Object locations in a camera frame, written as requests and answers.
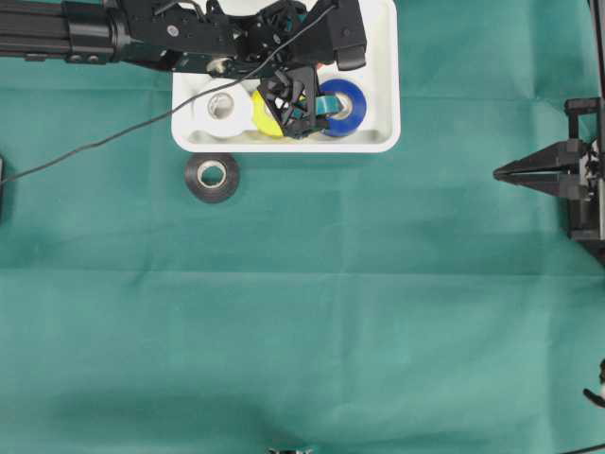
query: white tape roll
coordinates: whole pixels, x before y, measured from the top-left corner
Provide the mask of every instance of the white tape roll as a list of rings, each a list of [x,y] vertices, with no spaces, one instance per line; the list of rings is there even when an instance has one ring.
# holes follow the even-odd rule
[[[201,91],[212,90],[229,82],[233,81],[213,79]],[[241,84],[196,99],[193,110],[196,128],[218,139],[236,137],[244,131],[255,129],[252,124],[252,99]]]

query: robotic arm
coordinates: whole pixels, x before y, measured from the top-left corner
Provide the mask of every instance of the robotic arm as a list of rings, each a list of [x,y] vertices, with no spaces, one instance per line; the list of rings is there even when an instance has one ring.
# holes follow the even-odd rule
[[[335,62],[340,71],[361,68],[366,47],[358,0],[319,0],[310,11],[299,1],[279,0],[250,16],[228,15],[218,0],[208,0],[205,12],[193,0],[0,3],[2,57],[123,61],[225,79],[242,79],[262,66],[255,72],[259,91],[284,136],[296,139],[327,128],[315,104],[321,95],[317,67]]]
[[[596,33],[600,97],[565,103],[569,139],[498,168],[496,180],[567,201],[568,234],[605,266],[605,0],[588,2]],[[579,119],[596,117],[596,140],[579,136]]]

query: green cloth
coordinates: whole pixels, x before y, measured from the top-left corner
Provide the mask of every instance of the green cloth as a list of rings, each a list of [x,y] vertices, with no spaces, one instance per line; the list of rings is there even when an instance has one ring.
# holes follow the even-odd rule
[[[583,0],[401,0],[402,139],[239,156],[167,122],[7,187],[0,452],[553,453],[605,441],[603,269],[493,180],[595,96]],[[164,111],[170,76],[0,60],[9,173]],[[590,135],[593,125],[582,130]]]

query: black cable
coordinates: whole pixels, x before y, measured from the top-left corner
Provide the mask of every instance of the black cable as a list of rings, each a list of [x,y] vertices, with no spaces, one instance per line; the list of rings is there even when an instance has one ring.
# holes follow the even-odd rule
[[[198,16],[198,20],[200,22],[204,21],[204,13],[201,10],[201,6],[199,5],[198,2],[194,2],[194,0],[171,0],[168,3],[166,3],[165,5],[163,5],[162,7],[157,8],[155,11],[153,11],[153,15],[154,16],[159,16],[161,14],[164,14],[165,12],[167,12],[169,9],[172,9],[174,7],[176,7],[179,3],[187,3],[189,5],[192,5],[194,10],[196,11],[196,15]]]
[[[170,116],[172,116],[173,114],[175,114],[176,112],[178,112],[179,110],[181,110],[183,107],[191,104],[192,102],[194,102],[196,99],[199,99],[202,96],[206,96],[206,95],[210,95],[211,93],[214,92],[219,92],[221,90],[225,90],[227,88],[231,88],[234,87],[235,85],[237,85],[238,83],[243,82],[246,79],[252,79],[254,78],[254,76],[256,76],[258,73],[260,73],[270,62],[271,60],[273,60],[275,58],[275,56],[277,54],[279,54],[282,50],[284,50],[286,47],[288,47],[289,45],[291,45],[292,43],[294,43],[296,40],[298,40],[306,31],[308,31],[309,29],[313,28],[314,26],[316,26],[332,9],[335,9],[336,5],[332,5],[330,8],[327,8],[322,14],[320,14],[320,16],[315,19],[313,22],[311,22],[308,26],[305,26],[304,28],[302,28],[300,31],[298,31],[292,38],[290,38],[289,40],[287,40],[285,43],[283,43],[282,45],[280,45],[277,49],[275,49],[273,52],[271,52],[271,54],[254,70],[250,71],[246,76],[244,76],[243,78],[234,80],[233,82],[229,82],[226,83],[224,85],[221,85],[219,87],[213,88],[212,90],[206,90],[205,92],[202,92],[198,95],[192,96],[189,99],[187,99],[186,101],[184,101],[183,103],[179,104],[177,107],[175,107],[174,109],[162,113],[158,116],[154,116],[153,118],[150,118],[147,121],[144,121],[142,123],[139,123],[137,125],[133,125],[130,126],[129,128],[126,128],[125,130],[122,130],[120,132],[117,132],[116,134],[110,135],[109,137],[106,137],[103,140],[99,140],[98,142],[93,142],[87,145],[82,145],[81,147],[78,147],[76,149],[72,149],[71,151],[62,154],[61,156],[59,156],[58,158],[53,159],[52,161],[49,161],[46,164],[42,164],[41,166],[37,166],[37,167],[33,167],[30,170],[26,170],[24,172],[20,172],[20,173],[16,173],[15,175],[12,175],[2,181],[0,181],[0,186],[6,184],[6,183],[11,183],[14,182],[16,180],[19,180],[27,175],[31,175],[32,173],[36,173],[36,172],[40,172],[42,170],[45,170],[51,166],[55,166],[58,163],[65,161],[68,158],[71,158],[72,156],[81,153],[82,151],[86,151],[88,149],[93,149],[93,148],[99,148],[102,147],[108,143],[110,143],[113,140],[119,139],[120,137],[130,134],[131,132],[140,130],[142,128],[145,128],[149,125],[152,125],[153,123],[157,123],[158,121],[162,121],[166,118],[169,118]]]
[[[605,445],[597,445],[592,447],[585,447],[584,449],[579,449],[577,451],[563,452],[562,454],[586,454],[587,452],[597,452],[603,449],[605,449]]]

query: yellow tape roll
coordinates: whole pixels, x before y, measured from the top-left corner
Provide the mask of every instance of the yellow tape roll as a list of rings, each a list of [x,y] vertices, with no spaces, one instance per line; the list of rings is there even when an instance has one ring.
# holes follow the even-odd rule
[[[254,92],[254,95],[252,95],[252,102],[254,103],[254,117],[252,120],[254,121],[256,128],[263,134],[270,135],[271,137],[284,137],[280,125],[275,121],[275,118],[267,112],[265,100],[258,91]]]

